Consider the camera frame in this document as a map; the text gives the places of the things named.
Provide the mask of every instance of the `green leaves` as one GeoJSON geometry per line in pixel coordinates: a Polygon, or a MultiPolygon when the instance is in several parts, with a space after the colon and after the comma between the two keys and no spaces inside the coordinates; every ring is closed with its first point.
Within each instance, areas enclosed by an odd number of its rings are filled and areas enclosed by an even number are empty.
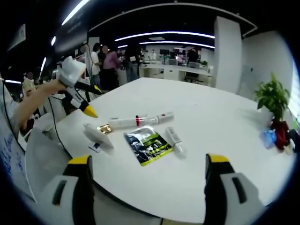
{"type": "Polygon", "coordinates": [[[271,81],[268,83],[260,82],[258,90],[255,90],[255,101],[258,101],[257,109],[267,107],[274,114],[275,119],[280,120],[283,112],[288,105],[290,92],[283,88],[281,82],[276,79],[275,74],[271,73],[271,81]]]}

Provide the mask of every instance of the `person in pink shirt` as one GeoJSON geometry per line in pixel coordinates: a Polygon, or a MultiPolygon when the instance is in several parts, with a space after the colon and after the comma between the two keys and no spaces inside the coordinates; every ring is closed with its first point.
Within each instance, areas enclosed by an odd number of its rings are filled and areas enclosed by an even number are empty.
{"type": "Polygon", "coordinates": [[[115,49],[110,48],[108,50],[106,45],[102,48],[102,52],[106,54],[101,73],[101,87],[103,90],[113,90],[119,86],[117,69],[121,67],[121,62],[115,49]]]}

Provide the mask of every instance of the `person in white shirt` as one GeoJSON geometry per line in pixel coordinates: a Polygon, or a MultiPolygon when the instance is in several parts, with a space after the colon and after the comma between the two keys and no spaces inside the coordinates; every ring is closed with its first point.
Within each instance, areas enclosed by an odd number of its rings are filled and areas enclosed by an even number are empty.
{"type": "Polygon", "coordinates": [[[150,53],[150,60],[152,61],[156,61],[156,53],[154,52],[154,49],[152,50],[152,52],[150,53]]]}
{"type": "Polygon", "coordinates": [[[92,70],[91,70],[91,78],[90,83],[91,85],[96,85],[100,88],[100,66],[101,62],[99,62],[98,53],[101,50],[100,43],[95,43],[93,47],[93,51],[90,54],[91,57],[91,64],[92,64],[92,70]]]}

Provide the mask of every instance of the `snack package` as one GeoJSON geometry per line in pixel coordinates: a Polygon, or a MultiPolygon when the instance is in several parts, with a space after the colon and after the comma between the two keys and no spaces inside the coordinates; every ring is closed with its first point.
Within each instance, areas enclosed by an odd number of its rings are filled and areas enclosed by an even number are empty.
{"type": "Polygon", "coordinates": [[[145,166],[173,150],[151,126],[144,126],[124,134],[137,160],[145,166]]]}

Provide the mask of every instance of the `ceiling light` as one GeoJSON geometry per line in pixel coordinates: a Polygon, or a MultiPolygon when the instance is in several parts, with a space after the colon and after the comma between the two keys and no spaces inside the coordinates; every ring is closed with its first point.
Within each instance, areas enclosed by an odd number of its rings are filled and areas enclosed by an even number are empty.
{"type": "Polygon", "coordinates": [[[18,84],[21,84],[20,81],[11,81],[11,80],[5,80],[6,83],[18,83],[18,84]]]}
{"type": "Polygon", "coordinates": [[[116,39],[115,41],[121,41],[121,40],[128,39],[128,38],[135,38],[135,37],[140,37],[140,36],[156,35],[156,34],[187,34],[187,35],[196,35],[196,36],[202,36],[202,37],[207,37],[207,38],[215,38],[215,36],[212,36],[212,35],[200,34],[200,33],[193,33],[193,32],[162,31],[162,32],[152,32],[152,33],[144,33],[144,34],[131,35],[131,36],[127,36],[127,37],[122,37],[122,38],[116,39]]]}
{"type": "Polygon", "coordinates": [[[46,57],[44,58],[44,61],[43,61],[43,63],[42,63],[42,67],[41,67],[41,72],[43,71],[43,69],[44,69],[44,65],[45,65],[45,63],[46,63],[46,57]]]}
{"type": "Polygon", "coordinates": [[[125,48],[127,47],[128,45],[122,45],[122,46],[119,46],[118,48],[125,48]]]}
{"type": "Polygon", "coordinates": [[[55,41],[56,41],[56,36],[54,36],[54,37],[52,38],[52,41],[51,41],[51,46],[53,46],[53,45],[54,45],[55,41]]]}
{"type": "Polygon", "coordinates": [[[62,22],[62,26],[68,22],[86,3],[88,3],[89,0],[82,0],[71,12],[69,15],[67,15],[64,22],[62,22]]]}
{"type": "Polygon", "coordinates": [[[215,48],[214,46],[210,46],[210,45],[203,45],[203,44],[192,43],[192,42],[184,42],[184,41],[149,41],[149,42],[141,42],[140,45],[144,45],[144,44],[161,44],[161,43],[197,45],[197,46],[203,46],[203,47],[207,47],[207,48],[215,48]]]}

